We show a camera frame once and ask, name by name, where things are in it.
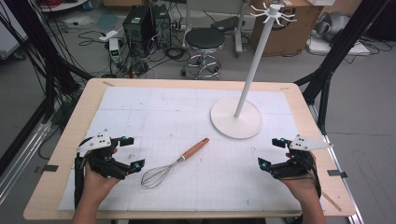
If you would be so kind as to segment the aluminium rail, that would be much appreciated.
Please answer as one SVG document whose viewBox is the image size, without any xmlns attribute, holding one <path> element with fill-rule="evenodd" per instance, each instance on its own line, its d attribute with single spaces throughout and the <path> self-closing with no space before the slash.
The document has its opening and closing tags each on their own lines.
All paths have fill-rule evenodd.
<svg viewBox="0 0 396 224">
<path fill-rule="evenodd" d="M 19 152 L 16 154 L 16 157 L 11 160 L 8 168 L 0 176 L 0 205 L 4 203 L 23 171 L 50 133 L 51 126 L 51 121 L 37 124 L 33 130 L 27 134 L 21 146 L 18 147 Z"/>
</svg>

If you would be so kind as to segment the black metal frame stand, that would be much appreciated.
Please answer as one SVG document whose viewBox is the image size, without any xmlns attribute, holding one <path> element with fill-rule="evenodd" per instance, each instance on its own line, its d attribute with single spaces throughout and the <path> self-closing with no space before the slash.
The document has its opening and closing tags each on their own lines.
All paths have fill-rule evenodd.
<svg viewBox="0 0 396 224">
<path fill-rule="evenodd" d="M 55 89 L 64 94 L 71 94 L 79 88 L 71 76 L 72 73 L 86 80 L 93 76 L 77 68 L 59 54 L 29 0 L 4 0 L 4 2 L 44 60 L 43 71 L 46 79 L 44 119 L 48 120 L 54 113 Z"/>
<path fill-rule="evenodd" d="M 350 18 L 346 28 L 335 40 L 334 45 L 351 47 L 362 36 L 364 30 L 375 20 L 390 0 L 361 0 L 360 5 Z M 308 105 L 314 105 L 318 95 L 319 110 L 317 112 L 317 126 L 326 135 L 326 115 L 332 76 L 341 62 L 347 56 L 348 50 L 331 50 L 321 65 L 311 74 L 295 81 L 298 86 L 306 84 L 303 97 Z"/>
</svg>

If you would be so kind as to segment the person's left hand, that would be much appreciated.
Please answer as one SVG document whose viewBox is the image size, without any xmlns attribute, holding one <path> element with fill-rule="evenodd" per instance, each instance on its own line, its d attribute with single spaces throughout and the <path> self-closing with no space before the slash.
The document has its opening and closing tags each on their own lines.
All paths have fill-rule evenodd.
<svg viewBox="0 0 396 224">
<path fill-rule="evenodd" d="M 83 208 L 98 207 L 119 182 L 115 177 L 105 178 L 97 174 L 91 169 L 90 162 L 86 161 L 84 189 L 79 205 Z"/>
</svg>

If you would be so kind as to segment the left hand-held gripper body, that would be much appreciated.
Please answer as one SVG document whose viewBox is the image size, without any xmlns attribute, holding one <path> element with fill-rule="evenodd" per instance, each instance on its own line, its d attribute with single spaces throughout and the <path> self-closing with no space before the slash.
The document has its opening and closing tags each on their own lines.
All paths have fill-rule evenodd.
<svg viewBox="0 0 396 224">
<path fill-rule="evenodd" d="M 112 155 L 116 147 L 120 147 L 120 139 L 112 138 L 108 130 L 84 139 L 77 148 L 77 153 L 84 152 L 90 162 L 91 169 L 97 174 L 108 178 L 124 179 L 127 164 L 116 161 Z"/>
</svg>

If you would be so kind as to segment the grey machine on floor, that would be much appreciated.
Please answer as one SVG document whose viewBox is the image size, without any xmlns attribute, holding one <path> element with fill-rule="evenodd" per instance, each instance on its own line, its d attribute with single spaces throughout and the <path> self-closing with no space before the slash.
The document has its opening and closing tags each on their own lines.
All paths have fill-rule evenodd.
<svg viewBox="0 0 396 224">
<path fill-rule="evenodd" d="M 328 42 L 332 42 L 334 38 L 343 31 L 350 18 L 341 12 L 324 12 L 317 20 L 314 30 Z"/>
</svg>

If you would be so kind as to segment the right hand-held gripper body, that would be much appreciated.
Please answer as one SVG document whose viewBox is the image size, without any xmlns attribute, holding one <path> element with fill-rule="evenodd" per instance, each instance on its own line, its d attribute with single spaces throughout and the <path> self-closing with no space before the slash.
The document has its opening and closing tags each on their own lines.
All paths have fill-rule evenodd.
<svg viewBox="0 0 396 224">
<path fill-rule="evenodd" d="M 310 151 L 327 147 L 332 147 L 332 143 L 297 134 L 286 147 L 290 158 L 285 162 L 272 164 L 270 174 L 275 179 L 305 175 L 314 167 Z"/>
</svg>

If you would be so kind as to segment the black laptop bag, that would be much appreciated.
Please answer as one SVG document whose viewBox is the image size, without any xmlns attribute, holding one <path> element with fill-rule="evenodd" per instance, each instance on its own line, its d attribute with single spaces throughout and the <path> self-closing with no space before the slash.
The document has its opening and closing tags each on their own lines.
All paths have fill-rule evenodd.
<svg viewBox="0 0 396 224">
<path fill-rule="evenodd" d="M 239 18 L 237 16 L 232 16 L 221 21 L 213 22 L 210 27 L 223 33 L 233 32 L 237 28 L 238 22 Z"/>
</svg>

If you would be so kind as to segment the white flat board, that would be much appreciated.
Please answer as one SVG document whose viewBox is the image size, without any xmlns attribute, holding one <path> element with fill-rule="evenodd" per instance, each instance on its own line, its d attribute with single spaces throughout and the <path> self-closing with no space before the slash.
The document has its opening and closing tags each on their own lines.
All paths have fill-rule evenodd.
<svg viewBox="0 0 396 224">
<path fill-rule="evenodd" d="M 331 46 L 330 43 L 324 39 L 309 37 L 306 41 L 306 48 L 308 52 L 319 55 L 328 54 L 333 49 L 348 50 L 347 54 L 350 56 L 368 56 L 371 54 L 371 51 L 364 47 L 360 41 L 357 41 L 351 47 L 347 45 L 336 47 L 335 45 Z"/>
</svg>

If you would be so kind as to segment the white hook rack stand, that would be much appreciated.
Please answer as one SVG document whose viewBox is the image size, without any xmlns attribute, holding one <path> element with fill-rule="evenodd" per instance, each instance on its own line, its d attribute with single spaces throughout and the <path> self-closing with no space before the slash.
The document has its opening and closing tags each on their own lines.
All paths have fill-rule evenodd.
<svg viewBox="0 0 396 224">
<path fill-rule="evenodd" d="M 248 139 L 261 131 L 262 113 L 257 106 L 247 100 L 248 92 L 274 23 L 276 22 L 281 26 L 280 19 L 290 22 L 296 21 L 294 14 L 287 15 L 280 11 L 283 5 L 279 3 L 271 3 L 269 6 L 263 3 L 262 5 L 263 9 L 252 6 L 256 11 L 256 14 L 252 13 L 252 16 L 256 18 L 265 16 L 266 19 L 262 22 L 262 34 L 241 95 L 239 98 L 225 97 L 219 99 L 213 104 L 210 111 L 210 118 L 214 127 L 220 133 L 234 139 Z"/>
</svg>

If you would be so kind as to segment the large black computer tower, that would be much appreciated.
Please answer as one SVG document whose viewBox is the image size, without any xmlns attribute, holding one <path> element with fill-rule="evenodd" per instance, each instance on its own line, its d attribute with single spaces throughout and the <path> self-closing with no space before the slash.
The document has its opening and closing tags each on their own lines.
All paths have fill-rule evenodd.
<svg viewBox="0 0 396 224">
<path fill-rule="evenodd" d="M 154 28 L 149 6 L 132 6 L 122 23 L 131 54 L 145 58 L 149 55 L 149 41 Z"/>
</svg>

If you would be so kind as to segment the white grid mat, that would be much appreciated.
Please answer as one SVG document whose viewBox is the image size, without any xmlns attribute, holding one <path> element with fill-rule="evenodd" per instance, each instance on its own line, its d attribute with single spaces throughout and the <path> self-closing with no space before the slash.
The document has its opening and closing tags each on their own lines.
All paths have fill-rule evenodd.
<svg viewBox="0 0 396 224">
<path fill-rule="evenodd" d="M 146 170 L 170 164 L 208 138 L 190 158 L 172 168 L 161 185 L 142 189 L 141 174 L 128 175 L 109 193 L 103 211 L 297 212 L 299 203 L 286 186 L 262 171 L 258 158 L 279 163 L 286 149 L 273 138 L 293 139 L 296 123 L 286 96 L 252 91 L 248 100 L 262 113 L 261 131 L 236 140 L 218 132 L 210 120 L 212 105 L 239 91 L 110 87 L 87 131 L 108 130 L 113 137 L 132 136 L 120 147 L 120 162 L 144 160 Z"/>
</svg>

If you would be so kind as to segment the small device with green display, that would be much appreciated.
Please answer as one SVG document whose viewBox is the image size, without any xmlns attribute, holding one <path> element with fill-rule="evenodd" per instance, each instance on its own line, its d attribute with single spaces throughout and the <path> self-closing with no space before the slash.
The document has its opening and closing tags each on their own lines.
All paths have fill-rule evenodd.
<svg viewBox="0 0 396 224">
<path fill-rule="evenodd" d="M 108 41 L 108 50 L 110 58 L 114 63 L 120 61 L 120 43 L 117 38 L 110 38 Z"/>
</svg>

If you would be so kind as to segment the cardboard box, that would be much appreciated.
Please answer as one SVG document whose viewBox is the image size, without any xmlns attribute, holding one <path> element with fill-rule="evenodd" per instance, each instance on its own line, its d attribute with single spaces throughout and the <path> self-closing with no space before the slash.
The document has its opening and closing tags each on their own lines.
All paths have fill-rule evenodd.
<svg viewBox="0 0 396 224">
<path fill-rule="evenodd" d="M 300 54 L 314 29 L 322 6 L 313 6 L 306 0 L 251 0 L 257 9 L 269 7 L 271 3 L 283 5 L 280 12 L 292 15 L 289 21 L 279 18 L 274 22 L 265 45 L 263 56 L 285 56 Z"/>
</svg>

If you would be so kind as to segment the thin wooden stick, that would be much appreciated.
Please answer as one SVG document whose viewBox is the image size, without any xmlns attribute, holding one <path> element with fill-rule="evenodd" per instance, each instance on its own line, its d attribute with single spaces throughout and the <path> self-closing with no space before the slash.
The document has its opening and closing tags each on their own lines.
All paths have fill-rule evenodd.
<svg viewBox="0 0 396 224">
<path fill-rule="evenodd" d="M 322 197 L 324 197 L 337 211 L 342 212 L 342 208 L 325 192 L 321 192 Z"/>
</svg>

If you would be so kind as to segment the black round stool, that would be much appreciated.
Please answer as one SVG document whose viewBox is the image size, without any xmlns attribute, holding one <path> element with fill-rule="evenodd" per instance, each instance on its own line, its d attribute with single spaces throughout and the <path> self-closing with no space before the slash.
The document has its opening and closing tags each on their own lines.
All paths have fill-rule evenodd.
<svg viewBox="0 0 396 224">
<path fill-rule="evenodd" d="M 224 34 L 215 28 L 196 28 L 185 34 L 184 43 L 195 55 L 187 60 L 182 72 L 193 75 L 195 79 L 219 79 L 221 63 L 213 53 L 223 48 Z"/>
</svg>

